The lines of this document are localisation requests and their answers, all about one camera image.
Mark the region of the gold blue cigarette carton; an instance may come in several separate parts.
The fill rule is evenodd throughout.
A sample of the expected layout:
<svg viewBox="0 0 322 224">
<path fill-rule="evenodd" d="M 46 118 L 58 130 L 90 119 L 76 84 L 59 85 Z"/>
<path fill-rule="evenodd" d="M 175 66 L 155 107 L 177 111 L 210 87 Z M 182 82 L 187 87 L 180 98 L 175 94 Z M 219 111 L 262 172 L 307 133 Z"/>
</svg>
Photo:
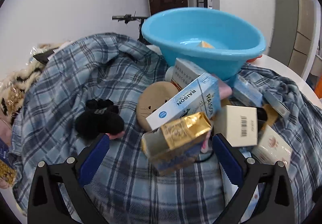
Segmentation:
<svg viewBox="0 0 322 224">
<path fill-rule="evenodd" d="M 144 133 L 141 149 L 158 175 L 169 175 L 194 163 L 211 130 L 205 113 L 197 112 Z"/>
</svg>

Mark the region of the light blue Raison box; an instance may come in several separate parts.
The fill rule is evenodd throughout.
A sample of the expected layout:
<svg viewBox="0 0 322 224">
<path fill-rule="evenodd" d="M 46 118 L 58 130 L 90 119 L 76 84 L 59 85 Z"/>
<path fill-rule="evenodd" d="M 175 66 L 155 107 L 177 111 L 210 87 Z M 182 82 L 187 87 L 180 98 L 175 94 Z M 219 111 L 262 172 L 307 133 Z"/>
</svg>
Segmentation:
<svg viewBox="0 0 322 224">
<path fill-rule="evenodd" d="M 205 72 L 152 112 L 146 120 L 155 130 L 165 123 L 197 112 L 204 112 L 208 118 L 212 118 L 220 109 L 219 79 Z"/>
</svg>

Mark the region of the white box paw print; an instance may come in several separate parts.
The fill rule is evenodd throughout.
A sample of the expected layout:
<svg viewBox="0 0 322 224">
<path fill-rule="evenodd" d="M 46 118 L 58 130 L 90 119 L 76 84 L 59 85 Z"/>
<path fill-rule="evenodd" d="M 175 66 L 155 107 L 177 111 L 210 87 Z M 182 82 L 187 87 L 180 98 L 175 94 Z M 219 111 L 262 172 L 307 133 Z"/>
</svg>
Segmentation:
<svg viewBox="0 0 322 224">
<path fill-rule="evenodd" d="M 267 125 L 260 132 L 258 144 L 252 149 L 251 154 L 261 163 L 274 165 L 281 161 L 289 169 L 292 152 L 289 144 Z"/>
</svg>

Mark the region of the blue plaid cloth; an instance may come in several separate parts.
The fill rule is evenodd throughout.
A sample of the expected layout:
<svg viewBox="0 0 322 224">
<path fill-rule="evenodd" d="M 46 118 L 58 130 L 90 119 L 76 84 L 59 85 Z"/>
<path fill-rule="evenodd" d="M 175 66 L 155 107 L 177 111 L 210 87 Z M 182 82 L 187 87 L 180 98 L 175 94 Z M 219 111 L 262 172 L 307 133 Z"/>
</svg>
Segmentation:
<svg viewBox="0 0 322 224">
<path fill-rule="evenodd" d="M 125 35 L 103 33 L 68 45 L 46 65 L 27 91 L 12 127 L 11 151 L 18 172 L 12 193 L 27 212 L 38 162 L 52 165 L 79 154 L 87 144 L 75 120 L 90 99 L 110 99 L 120 110 L 125 135 L 110 150 L 86 191 L 109 223 L 213 223 L 224 208 L 223 184 L 215 156 L 159 177 L 140 148 L 136 121 L 139 96 L 164 79 L 164 58 Z M 321 186 L 321 109 L 291 79 L 245 64 L 239 75 L 262 93 L 269 90 L 290 111 L 273 129 L 292 148 L 289 178 L 295 223 L 314 207 Z"/>
</svg>

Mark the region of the cream barcode box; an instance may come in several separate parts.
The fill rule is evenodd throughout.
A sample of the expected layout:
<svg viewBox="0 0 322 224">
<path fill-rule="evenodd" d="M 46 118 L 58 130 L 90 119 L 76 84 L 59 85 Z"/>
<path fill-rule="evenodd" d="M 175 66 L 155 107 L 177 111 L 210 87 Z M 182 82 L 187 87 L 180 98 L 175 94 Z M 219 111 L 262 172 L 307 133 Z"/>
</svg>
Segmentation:
<svg viewBox="0 0 322 224">
<path fill-rule="evenodd" d="M 233 147 L 252 147 L 258 142 L 257 109 L 227 105 L 214 118 L 215 133 Z"/>
</svg>

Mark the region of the grey blue barcode box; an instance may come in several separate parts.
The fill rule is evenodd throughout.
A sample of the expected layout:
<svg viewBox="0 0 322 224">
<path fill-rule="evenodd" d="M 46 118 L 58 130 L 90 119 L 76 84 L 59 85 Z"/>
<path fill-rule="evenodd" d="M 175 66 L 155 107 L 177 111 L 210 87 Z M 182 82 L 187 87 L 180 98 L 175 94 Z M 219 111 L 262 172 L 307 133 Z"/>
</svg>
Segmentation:
<svg viewBox="0 0 322 224">
<path fill-rule="evenodd" d="M 286 118 L 290 115 L 289 109 L 281 101 L 279 101 L 269 90 L 265 91 L 263 96 L 281 117 Z"/>
</svg>

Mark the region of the black fluffy plush toy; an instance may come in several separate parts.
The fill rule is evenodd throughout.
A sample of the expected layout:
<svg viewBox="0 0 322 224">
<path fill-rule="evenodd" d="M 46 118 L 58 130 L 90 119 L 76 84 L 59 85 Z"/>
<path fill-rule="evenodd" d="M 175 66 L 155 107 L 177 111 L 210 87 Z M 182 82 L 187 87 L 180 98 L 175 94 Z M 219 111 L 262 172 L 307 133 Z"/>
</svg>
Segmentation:
<svg viewBox="0 0 322 224">
<path fill-rule="evenodd" d="M 124 136 L 124 121 L 119 108 L 111 100 L 87 100 L 85 111 L 75 120 L 77 133 L 86 141 L 96 139 L 101 133 L 110 140 Z"/>
</svg>

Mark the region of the black white furry fabric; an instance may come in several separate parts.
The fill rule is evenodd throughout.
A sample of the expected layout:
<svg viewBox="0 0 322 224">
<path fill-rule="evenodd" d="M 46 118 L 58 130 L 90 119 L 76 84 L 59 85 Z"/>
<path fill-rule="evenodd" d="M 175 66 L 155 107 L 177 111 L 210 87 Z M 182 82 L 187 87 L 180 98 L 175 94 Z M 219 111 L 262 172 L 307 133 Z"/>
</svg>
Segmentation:
<svg viewBox="0 0 322 224">
<path fill-rule="evenodd" d="M 39 80 L 49 57 L 60 50 L 62 45 L 62 43 L 40 44 L 38 47 L 33 47 L 26 67 L 10 73 L 1 80 L 1 114 L 8 124 L 14 124 L 26 93 Z"/>
</svg>

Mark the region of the pale blue patterned box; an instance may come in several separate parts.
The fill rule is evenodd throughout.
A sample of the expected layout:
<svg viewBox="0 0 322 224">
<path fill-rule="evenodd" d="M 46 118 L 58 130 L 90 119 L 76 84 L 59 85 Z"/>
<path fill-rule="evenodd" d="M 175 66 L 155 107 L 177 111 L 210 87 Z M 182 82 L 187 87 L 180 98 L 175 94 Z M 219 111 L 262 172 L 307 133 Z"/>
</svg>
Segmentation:
<svg viewBox="0 0 322 224">
<path fill-rule="evenodd" d="M 262 107 L 261 92 L 240 75 L 235 77 L 232 93 L 245 106 Z"/>
</svg>

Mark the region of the tan round cat plush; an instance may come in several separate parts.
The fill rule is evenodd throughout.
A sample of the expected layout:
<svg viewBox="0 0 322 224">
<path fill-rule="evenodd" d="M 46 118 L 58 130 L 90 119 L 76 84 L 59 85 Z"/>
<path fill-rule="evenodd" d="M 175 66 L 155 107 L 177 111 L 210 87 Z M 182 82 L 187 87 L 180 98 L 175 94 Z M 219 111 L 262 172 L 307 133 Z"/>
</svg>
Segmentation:
<svg viewBox="0 0 322 224">
<path fill-rule="evenodd" d="M 178 93 L 178 89 L 170 82 L 156 82 L 148 86 L 138 99 L 136 118 L 138 124 L 151 131 L 146 118 Z"/>
</svg>

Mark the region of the white grey text box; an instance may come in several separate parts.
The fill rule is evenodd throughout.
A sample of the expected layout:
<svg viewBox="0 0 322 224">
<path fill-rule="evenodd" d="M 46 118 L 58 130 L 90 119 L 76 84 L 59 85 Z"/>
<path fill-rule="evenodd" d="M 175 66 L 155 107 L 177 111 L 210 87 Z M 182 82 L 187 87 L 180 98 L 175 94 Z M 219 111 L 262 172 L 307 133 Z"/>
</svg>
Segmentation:
<svg viewBox="0 0 322 224">
<path fill-rule="evenodd" d="M 180 91 L 205 72 L 195 63 L 177 58 L 173 67 L 171 82 Z"/>
</svg>

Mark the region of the blue plastic basin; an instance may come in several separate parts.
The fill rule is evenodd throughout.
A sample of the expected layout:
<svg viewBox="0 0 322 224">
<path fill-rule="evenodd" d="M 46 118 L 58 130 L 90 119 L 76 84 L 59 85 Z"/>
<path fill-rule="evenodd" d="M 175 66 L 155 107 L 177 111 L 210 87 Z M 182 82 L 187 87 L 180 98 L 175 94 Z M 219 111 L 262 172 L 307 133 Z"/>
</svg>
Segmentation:
<svg viewBox="0 0 322 224">
<path fill-rule="evenodd" d="M 176 8 L 150 16 L 142 35 L 160 48 L 169 66 L 189 60 L 225 81 L 249 59 L 262 55 L 266 41 L 256 27 L 227 12 L 208 8 Z M 213 49 L 198 47 L 205 41 Z"/>
</svg>

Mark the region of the grey beige refrigerator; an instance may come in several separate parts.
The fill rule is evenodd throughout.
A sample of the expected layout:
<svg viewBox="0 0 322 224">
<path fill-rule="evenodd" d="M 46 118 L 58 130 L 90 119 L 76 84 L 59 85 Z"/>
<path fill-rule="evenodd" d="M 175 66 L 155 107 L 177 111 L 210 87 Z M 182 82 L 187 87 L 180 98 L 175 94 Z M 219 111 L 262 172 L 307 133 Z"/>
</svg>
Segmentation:
<svg viewBox="0 0 322 224">
<path fill-rule="evenodd" d="M 301 76 L 313 40 L 314 21 L 314 0 L 275 0 L 268 55 Z"/>
</svg>

